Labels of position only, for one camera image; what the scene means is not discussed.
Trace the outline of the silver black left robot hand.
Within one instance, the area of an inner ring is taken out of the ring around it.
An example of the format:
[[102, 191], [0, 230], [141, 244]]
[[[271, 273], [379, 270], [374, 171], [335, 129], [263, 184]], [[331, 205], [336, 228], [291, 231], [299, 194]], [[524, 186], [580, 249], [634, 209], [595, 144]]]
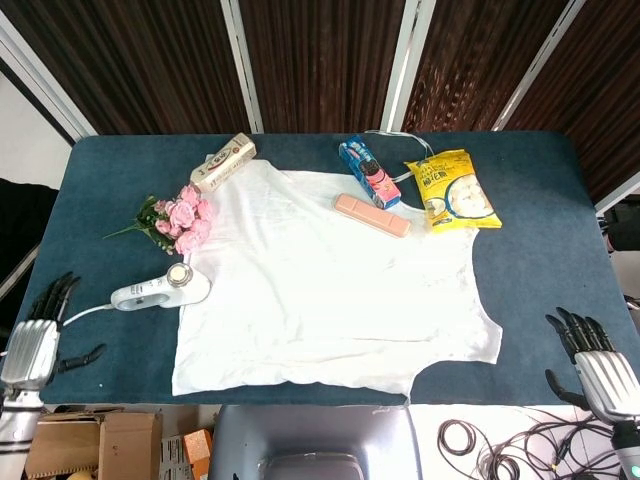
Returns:
[[1, 368], [1, 383], [9, 391], [40, 391], [55, 375], [85, 367], [106, 350], [101, 343], [77, 357], [62, 359], [58, 348], [65, 328], [110, 304], [86, 309], [66, 318], [66, 310], [79, 278], [68, 272], [51, 284], [32, 303], [27, 318], [19, 321], [8, 341]]

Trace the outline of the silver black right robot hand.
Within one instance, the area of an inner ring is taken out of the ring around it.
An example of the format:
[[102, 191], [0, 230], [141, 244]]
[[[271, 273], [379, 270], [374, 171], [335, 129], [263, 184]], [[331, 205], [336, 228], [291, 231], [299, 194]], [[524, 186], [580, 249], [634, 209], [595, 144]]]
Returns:
[[558, 335], [581, 385], [579, 393], [571, 392], [547, 369], [546, 381], [554, 395], [592, 412], [603, 423], [638, 423], [639, 380], [603, 326], [592, 317], [582, 317], [561, 307], [545, 319]]

